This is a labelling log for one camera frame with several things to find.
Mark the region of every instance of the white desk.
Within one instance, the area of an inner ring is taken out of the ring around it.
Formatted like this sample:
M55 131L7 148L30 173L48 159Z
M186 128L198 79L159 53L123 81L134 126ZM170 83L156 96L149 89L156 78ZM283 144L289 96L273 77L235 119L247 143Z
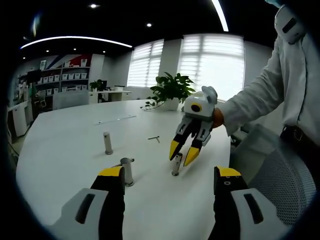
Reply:
M208 239L215 223L214 166L229 165L226 129L213 129L198 158L173 177L169 150L183 113L143 111L144 103L99 103L38 116L24 141L16 180L42 224L52 225L61 216L62 206L82 188L90 188L102 169L128 157L135 158L135 184L125 189L123 239ZM136 117L117 120L129 115ZM112 155L104 153L106 131ZM147 140L154 136L160 136L160 143ZM182 153L190 145L188 141Z
M34 119L31 101L27 100L15 106L8 107L7 111L12 111L16 136L20 137L25 135L30 127L31 121Z
M117 101L125 101L131 100L130 94L131 91L125 90L110 90L110 91L90 91L89 92L89 104L97 104L98 103L98 94L108 94L110 97L110 102L117 102Z

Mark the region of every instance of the person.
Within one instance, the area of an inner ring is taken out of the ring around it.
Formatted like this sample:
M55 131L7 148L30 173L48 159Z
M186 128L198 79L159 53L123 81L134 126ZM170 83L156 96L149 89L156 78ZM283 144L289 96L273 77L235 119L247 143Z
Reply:
M283 102L281 139L305 162L320 188L320 56L302 22L280 0L274 20L277 38L267 66L241 92L213 112L213 128L230 136Z

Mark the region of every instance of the silver cylindrical part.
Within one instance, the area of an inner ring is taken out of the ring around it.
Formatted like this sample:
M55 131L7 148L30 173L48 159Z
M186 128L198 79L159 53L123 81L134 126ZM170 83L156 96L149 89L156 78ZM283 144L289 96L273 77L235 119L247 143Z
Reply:
M175 156L175 158L171 162L172 172L171 174L173 176L179 175L179 168L182 160L182 153L178 152L178 154Z
M108 154L108 155L112 154L114 151L112 151L110 133L108 131L103 133L103 140L104 140L105 154Z
M124 183L126 186L131 187L134 184L132 178L131 160L130 158L124 157L120 160L122 167L124 167Z

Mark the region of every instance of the window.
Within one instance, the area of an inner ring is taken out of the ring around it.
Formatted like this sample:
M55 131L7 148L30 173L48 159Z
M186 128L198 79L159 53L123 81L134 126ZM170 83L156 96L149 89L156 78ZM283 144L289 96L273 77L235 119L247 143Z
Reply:
M243 89L244 41L229 34L184 36L179 73L194 81L196 91L212 86L227 101Z
M164 40L150 42L134 49L128 74L128 87L149 88L157 85Z

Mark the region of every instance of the ceiling light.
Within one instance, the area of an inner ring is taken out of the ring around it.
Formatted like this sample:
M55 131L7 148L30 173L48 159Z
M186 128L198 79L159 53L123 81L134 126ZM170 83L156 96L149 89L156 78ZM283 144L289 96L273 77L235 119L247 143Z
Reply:
M48 38L43 38L43 39L39 39L36 41L32 41L27 43L26 45L23 45L22 47L20 47L20 49L23 49L25 47L28 47L32 44L37 44L40 42L44 42L44 41L48 41L48 40L55 40L55 39L86 39L86 40L97 40L97 41L101 41L101 42L107 42L107 43L112 43L112 44L118 44L118 45L122 45L128 48L132 48L131 45L128 44L124 44L121 42L117 42L117 41L111 41L111 40L107 40L107 39L102 39L102 38L96 38L96 37L90 37L90 36L54 36L54 37L48 37Z
M218 16L219 16L223 31L229 32L227 21L226 21L224 12L222 11L222 8L221 8L219 0L211 0L211 1L212 1L213 5L215 7L216 12L218 13Z

